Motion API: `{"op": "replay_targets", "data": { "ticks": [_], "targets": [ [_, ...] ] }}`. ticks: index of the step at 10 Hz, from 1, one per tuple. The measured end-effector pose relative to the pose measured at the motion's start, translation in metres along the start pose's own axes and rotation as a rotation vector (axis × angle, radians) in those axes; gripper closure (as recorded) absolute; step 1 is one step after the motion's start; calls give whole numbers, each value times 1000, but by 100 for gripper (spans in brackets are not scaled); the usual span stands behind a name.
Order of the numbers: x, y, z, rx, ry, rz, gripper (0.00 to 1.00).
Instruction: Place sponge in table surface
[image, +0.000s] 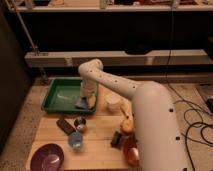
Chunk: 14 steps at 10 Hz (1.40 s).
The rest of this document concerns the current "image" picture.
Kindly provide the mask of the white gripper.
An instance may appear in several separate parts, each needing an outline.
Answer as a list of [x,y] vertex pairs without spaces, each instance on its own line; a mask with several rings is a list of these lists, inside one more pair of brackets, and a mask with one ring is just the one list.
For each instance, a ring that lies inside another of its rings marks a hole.
[[80,96],[88,98],[87,106],[92,109],[96,104],[96,97],[92,96],[97,93],[98,84],[91,80],[83,79],[80,85]]

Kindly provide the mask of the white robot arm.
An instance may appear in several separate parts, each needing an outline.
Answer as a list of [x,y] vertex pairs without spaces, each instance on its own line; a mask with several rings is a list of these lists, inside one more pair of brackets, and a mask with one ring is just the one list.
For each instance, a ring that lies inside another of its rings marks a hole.
[[135,135],[142,171],[189,169],[178,119],[168,89],[155,81],[137,82],[103,71],[99,59],[85,62],[78,72],[86,82],[97,82],[132,103]]

